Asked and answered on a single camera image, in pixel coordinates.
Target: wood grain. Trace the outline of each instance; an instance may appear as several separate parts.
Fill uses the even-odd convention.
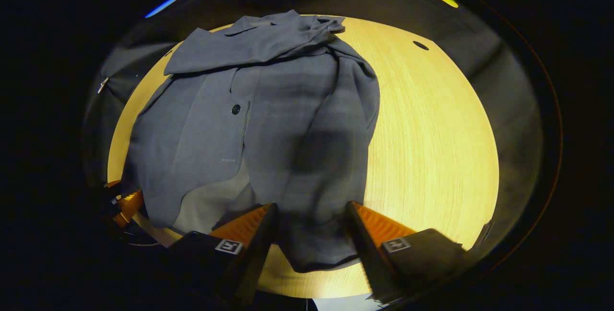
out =
[[[338,36],[371,64],[381,90],[364,206],[417,231],[436,228],[466,250],[471,248],[493,215],[498,189],[493,131],[473,88],[445,52],[426,38],[355,18],[343,24],[346,32]],[[119,155],[114,161],[125,158]],[[178,239],[167,228],[151,227],[145,217],[135,221],[166,246]],[[298,274],[277,245],[269,250],[258,288],[298,298],[371,291],[360,264]]]

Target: round table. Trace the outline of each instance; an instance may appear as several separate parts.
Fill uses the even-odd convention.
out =
[[[337,36],[371,64],[381,93],[364,206],[416,231],[435,228],[468,250],[493,216],[498,189],[493,130],[478,96],[434,42],[356,18],[343,25],[346,31]],[[109,181],[121,179],[134,120],[166,79],[171,55],[153,66],[121,113],[109,152]],[[165,246],[181,238],[152,227],[138,213],[134,220]],[[299,274],[277,245],[270,247],[258,289],[297,298],[371,292],[361,264]]]

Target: light wood surface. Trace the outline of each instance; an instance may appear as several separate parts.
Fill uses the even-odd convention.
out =
[[[445,52],[426,38],[355,18],[343,24],[346,31],[339,38],[371,64],[381,91],[364,206],[416,231],[436,228],[466,250],[471,248],[493,215],[498,189],[493,131],[473,88]],[[130,139],[139,107],[165,79],[161,70],[171,55],[160,60],[134,91],[140,96],[129,114],[122,113],[126,118],[118,123],[114,140]],[[114,178],[123,170],[124,145],[116,143],[118,150],[111,145],[109,175]],[[135,221],[165,246],[180,238],[167,228],[153,228],[141,215]],[[277,245],[269,250],[259,289],[298,298],[371,291],[360,264],[298,274]]]

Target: dark background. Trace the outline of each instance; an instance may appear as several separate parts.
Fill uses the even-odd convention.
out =
[[[3,1],[2,122],[8,141],[2,208],[9,213],[3,280],[9,309],[189,305],[167,295],[155,257],[136,261],[106,235],[83,194],[79,158],[83,95],[92,76],[121,34],[165,0]],[[605,297],[612,294],[607,285],[614,271],[606,204],[614,194],[614,173],[607,167],[614,157],[607,142],[607,128],[614,127],[606,60],[611,5],[484,1],[524,35],[551,75],[563,118],[561,175],[548,210],[516,252],[478,283],[419,308],[611,307],[614,300]]]

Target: dark fabric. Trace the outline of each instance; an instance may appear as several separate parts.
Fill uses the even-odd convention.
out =
[[[101,74],[109,77],[104,91],[112,92],[121,102],[127,103],[132,91],[149,69],[177,42],[162,42],[131,48],[117,48],[101,68]]]
[[[90,92],[96,93],[100,87],[100,82],[104,79],[99,76],[98,83],[94,85]],[[104,88],[90,101],[83,120],[83,145],[81,149],[83,169],[85,169],[88,186],[101,187],[107,182],[109,149],[117,121],[124,106],[125,103]]]
[[[248,206],[279,205],[277,242],[296,271],[355,255],[340,221],[364,197],[379,86],[332,33],[342,21],[289,11],[188,36],[132,130],[124,182],[142,188],[154,226],[173,224],[186,193],[231,179],[244,159]]]

